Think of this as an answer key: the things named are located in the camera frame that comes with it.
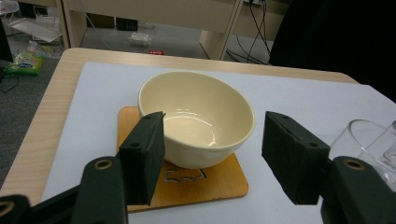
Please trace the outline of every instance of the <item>glass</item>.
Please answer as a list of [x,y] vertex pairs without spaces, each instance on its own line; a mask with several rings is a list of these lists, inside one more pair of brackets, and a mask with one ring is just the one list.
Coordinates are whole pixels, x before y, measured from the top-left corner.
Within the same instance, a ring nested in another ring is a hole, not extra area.
[[396,192],[396,120],[388,127],[365,119],[354,119],[332,142],[330,159],[348,156],[372,165]]

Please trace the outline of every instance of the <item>bowl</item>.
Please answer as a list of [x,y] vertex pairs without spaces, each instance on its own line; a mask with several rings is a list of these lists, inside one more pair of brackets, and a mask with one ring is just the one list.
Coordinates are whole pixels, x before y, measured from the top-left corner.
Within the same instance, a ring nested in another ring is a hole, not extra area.
[[150,78],[139,91],[138,108],[141,116],[164,113],[165,159],[186,169],[224,161],[254,129],[253,110],[239,91],[190,71]]

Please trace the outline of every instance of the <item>table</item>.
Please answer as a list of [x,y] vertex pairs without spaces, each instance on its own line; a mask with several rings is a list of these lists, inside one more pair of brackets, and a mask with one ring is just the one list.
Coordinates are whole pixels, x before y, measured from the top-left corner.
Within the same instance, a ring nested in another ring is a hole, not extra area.
[[1,196],[23,194],[29,197],[32,205],[40,203],[81,68],[85,62],[212,70],[253,75],[271,74],[271,76],[277,77],[356,83],[351,77],[332,72],[98,49],[68,49],[55,69],[0,191]]
[[[289,3],[289,0],[267,1],[267,40],[275,39]],[[252,9],[260,25],[262,7]],[[64,16],[72,48],[80,46],[87,29],[85,13],[202,30],[200,43],[213,60],[222,60],[232,34],[250,37],[257,34],[248,4],[243,0],[64,0]]]

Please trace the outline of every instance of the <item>wooden tray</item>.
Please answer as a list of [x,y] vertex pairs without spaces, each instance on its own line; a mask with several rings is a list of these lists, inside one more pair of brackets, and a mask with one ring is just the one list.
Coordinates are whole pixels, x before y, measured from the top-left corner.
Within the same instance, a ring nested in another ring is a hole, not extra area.
[[[120,148],[139,120],[139,111],[136,106],[126,106],[120,110],[117,148]],[[167,175],[168,179],[201,175],[200,170],[179,168],[166,161],[161,170],[151,205],[129,205],[128,212],[238,198],[248,193],[248,182],[235,154],[215,166],[202,170],[205,173],[203,178],[181,182],[165,181],[166,171],[170,171]]]

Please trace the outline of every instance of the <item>white paper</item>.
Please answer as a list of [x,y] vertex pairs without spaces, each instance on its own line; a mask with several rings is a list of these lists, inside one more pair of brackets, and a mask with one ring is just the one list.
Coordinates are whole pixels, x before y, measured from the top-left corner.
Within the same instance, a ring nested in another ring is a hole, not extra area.
[[[71,104],[43,200],[79,184],[84,166],[114,156],[117,119],[124,106],[137,105],[150,77],[176,69],[86,63]],[[321,223],[320,206],[289,201],[261,156],[265,111],[292,117],[330,144],[352,119],[388,126],[396,104],[370,86],[299,78],[195,71],[238,89],[255,113],[255,130],[236,152],[249,183],[245,197],[129,215],[130,223]]]

